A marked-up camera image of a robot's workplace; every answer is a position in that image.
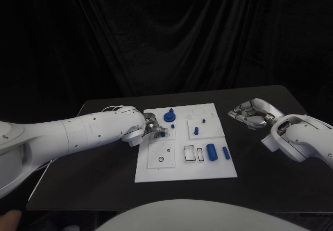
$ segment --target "person's hand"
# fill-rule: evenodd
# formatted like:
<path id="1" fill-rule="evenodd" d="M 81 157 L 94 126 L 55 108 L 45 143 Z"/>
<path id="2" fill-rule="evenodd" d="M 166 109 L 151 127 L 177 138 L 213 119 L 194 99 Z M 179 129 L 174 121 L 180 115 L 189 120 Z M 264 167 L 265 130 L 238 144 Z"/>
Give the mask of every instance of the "person's hand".
<path id="1" fill-rule="evenodd" d="M 8 211 L 0 216 L 0 231 L 16 231 L 21 212 L 19 210 Z"/>

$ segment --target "black curtain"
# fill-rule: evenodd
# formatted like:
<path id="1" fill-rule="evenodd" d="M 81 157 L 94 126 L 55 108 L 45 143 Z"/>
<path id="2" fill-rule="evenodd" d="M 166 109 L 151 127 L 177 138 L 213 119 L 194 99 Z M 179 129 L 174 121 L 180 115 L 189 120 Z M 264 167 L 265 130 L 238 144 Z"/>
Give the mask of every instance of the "black curtain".
<path id="1" fill-rule="evenodd" d="M 333 123 L 330 0 L 3 4 L 3 121 L 72 117 L 89 99 L 281 84 Z"/>

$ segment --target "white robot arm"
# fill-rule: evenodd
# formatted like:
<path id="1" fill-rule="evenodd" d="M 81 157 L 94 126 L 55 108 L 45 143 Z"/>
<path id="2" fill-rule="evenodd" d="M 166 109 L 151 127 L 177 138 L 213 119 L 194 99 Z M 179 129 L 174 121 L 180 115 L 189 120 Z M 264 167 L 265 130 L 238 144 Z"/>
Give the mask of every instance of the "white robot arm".
<path id="1" fill-rule="evenodd" d="M 264 100 L 252 99 L 228 113 L 249 129 L 272 125 L 261 140 L 274 152 L 278 148 L 295 161 L 310 156 L 320 158 L 333 168 L 333 126 L 307 115 L 284 115 Z"/>
<path id="2" fill-rule="evenodd" d="M 47 123 L 0 122 L 0 198 L 49 160 L 119 138 L 135 146 L 145 134 L 166 130 L 154 114 L 131 106 Z"/>

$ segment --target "blue object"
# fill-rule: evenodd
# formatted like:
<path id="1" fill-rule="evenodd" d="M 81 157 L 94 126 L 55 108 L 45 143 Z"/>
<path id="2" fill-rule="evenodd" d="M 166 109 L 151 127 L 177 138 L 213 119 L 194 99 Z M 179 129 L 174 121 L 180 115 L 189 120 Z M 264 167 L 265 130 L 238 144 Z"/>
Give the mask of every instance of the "blue object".
<path id="1" fill-rule="evenodd" d="M 212 143 L 206 145 L 206 151 L 207 151 L 209 160 L 212 161 L 217 160 L 216 149 Z"/>
<path id="2" fill-rule="evenodd" d="M 171 122 L 176 119 L 176 115 L 173 113 L 173 109 L 171 108 L 170 108 L 170 111 L 164 114 L 163 119 L 164 119 L 166 122 Z"/>
<path id="3" fill-rule="evenodd" d="M 223 147 L 223 155 L 225 155 L 225 159 L 229 160 L 230 156 L 229 156 L 229 152 L 228 152 L 226 147 Z"/>

